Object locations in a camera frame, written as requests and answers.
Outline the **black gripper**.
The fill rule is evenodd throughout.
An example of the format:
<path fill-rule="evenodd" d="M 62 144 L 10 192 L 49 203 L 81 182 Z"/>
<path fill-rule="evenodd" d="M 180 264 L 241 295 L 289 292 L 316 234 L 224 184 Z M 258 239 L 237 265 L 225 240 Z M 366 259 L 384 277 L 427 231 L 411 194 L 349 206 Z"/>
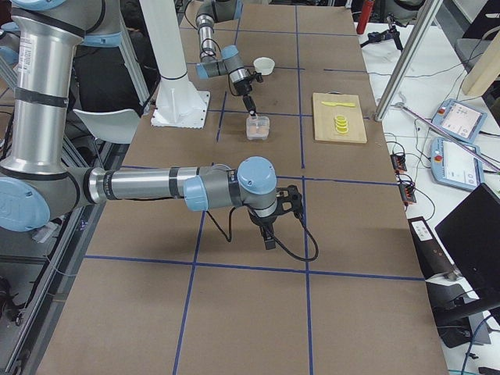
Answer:
<path fill-rule="evenodd" d="M 252 92 L 252 82 L 254 80 L 256 80 L 258 83 L 262 83 L 262 74 L 257 72 L 249 73 L 248 71 L 246 71 L 245 73 L 243 73 L 242 71 L 235 71 L 231 74 L 231 83 L 236 92 L 235 95 L 243 96 L 243 103 L 250 116 L 257 115 L 255 102 L 250 95 L 250 93 Z"/>
<path fill-rule="evenodd" d="M 269 214 L 260 216 L 256 209 L 249 209 L 250 220 L 260 228 L 265 249 L 276 247 L 273 224 L 279 216 L 287 213 L 293 213 L 294 217 L 300 223 L 303 223 L 302 194 L 299 192 L 298 187 L 293 184 L 277 188 L 275 208 L 272 208 Z"/>

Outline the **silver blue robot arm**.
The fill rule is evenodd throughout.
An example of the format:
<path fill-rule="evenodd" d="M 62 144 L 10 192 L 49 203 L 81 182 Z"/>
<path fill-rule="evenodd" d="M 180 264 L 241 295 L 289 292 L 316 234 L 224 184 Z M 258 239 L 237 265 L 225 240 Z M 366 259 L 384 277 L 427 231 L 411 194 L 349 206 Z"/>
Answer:
<path fill-rule="evenodd" d="M 108 200 L 181 198 L 193 211 L 244 206 L 268 249 L 280 245 L 278 216 L 303 217 L 295 186 L 279 188 L 269 160 L 253 156 L 237 169 L 216 164 L 138 171 L 68 168 L 62 147 L 76 47 L 87 40 L 118 45 L 117 1 L 15 1 L 20 27 L 12 147 L 1 162 L 1 225 L 24 232 Z"/>
<path fill-rule="evenodd" d="M 241 97 L 248 114 L 256 117 L 257 108 L 251 96 L 252 82 L 262 82 L 262 74 L 245 68 L 236 45 L 221 48 L 215 39 L 214 25 L 239 19 L 241 11 L 240 1 L 204 1 L 200 5 L 195 17 L 200 58 L 196 71 L 201 79 L 228 77 L 234 95 Z"/>

